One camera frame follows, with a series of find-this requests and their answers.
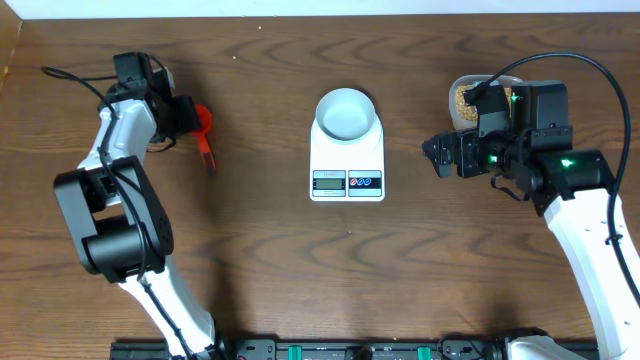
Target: grain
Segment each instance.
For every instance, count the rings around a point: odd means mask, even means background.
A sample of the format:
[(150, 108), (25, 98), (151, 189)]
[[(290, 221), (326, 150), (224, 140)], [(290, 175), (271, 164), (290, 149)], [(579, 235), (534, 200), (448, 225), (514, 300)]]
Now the grain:
[[(456, 111), (461, 118), (468, 121), (478, 121), (478, 113), (475, 106), (468, 106), (464, 101), (464, 92), (471, 89), (473, 85), (461, 85), (456, 88)], [(511, 113), (511, 88), (505, 88), (504, 93), (509, 103), (509, 113)]]

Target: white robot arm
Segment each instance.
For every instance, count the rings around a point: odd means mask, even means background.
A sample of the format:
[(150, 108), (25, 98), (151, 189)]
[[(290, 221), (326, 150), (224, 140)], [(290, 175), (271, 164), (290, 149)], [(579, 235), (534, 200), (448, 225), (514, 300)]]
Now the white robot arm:
[[(161, 64), (152, 70), (148, 55), (121, 54), (114, 63), (119, 82), (107, 93), (110, 106), (102, 104), (102, 124), (89, 155), (77, 170), (54, 182), (78, 255), (89, 272), (102, 273), (140, 302), (173, 357), (227, 359), (213, 318), (198, 305), (176, 269), (171, 225), (142, 170), (150, 142), (200, 128), (194, 104), (190, 97), (172, 96), (171, 73)], [(103, 167), (105, 154), (115, 179)], [(128, 201), (123, 201), (114, 181)], [(116, 204), (123, 205), (124, 214), (94, 220), (93, 213)], [(145, 233), (143, 242), (136, 218)]]
[[(544, 218), (562, 245), (587, 305), (600, 359), (640, 359), (640, 308), (627, 286), (608, 237), (605, 189), (575, 193), (575, 199), (555, 199)], [(620, 247), (629, 271), (640, 282), (640, 258), (616, 201), (615, 223), (623, 236)], [(547, 336), (516, 338), (506, 344), (513, 360), (583, 359)]]

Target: scale display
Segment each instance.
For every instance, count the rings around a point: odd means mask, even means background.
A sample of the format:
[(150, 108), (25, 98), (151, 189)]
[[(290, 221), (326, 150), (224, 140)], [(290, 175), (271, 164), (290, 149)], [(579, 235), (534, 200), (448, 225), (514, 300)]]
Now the scale display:
[(317, 170), (313, 172), (313, 196), (381, 197), (382, 171)]

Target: green connector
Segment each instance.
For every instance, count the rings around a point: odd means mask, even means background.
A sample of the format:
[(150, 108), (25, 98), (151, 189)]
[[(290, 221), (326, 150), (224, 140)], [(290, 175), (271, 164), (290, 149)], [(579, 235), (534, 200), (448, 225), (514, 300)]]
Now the green connector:
[(289, 360), (302, 360), (302, 346), (289, 346)]
[(426, 346), (419, 347), (418, 360), (431, 360), (431, 348)]

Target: clear plastic container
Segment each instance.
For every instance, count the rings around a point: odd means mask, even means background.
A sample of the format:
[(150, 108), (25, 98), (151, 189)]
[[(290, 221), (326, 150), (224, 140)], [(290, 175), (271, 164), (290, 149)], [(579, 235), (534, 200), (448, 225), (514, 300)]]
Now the clear plastic container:
[[(469, 121), (463, 119), (456, 110), (456, 89), (458, 86), (473, 85), (478, 81), (485, 81), (491, 78), (493, 75), (465, 75), (453, 82), (451, 89), (449, 90), (449, 112), (451, 113), (451, 119), (453, 120), (453, 127), (456, 130), (464, 130), (478, 126), (477, 121)], [(505, 88), (511, 87), (513, 84), (521, 83), (522, 80), (513, 76), (502, 75), (498, 78), (498, 83)]]

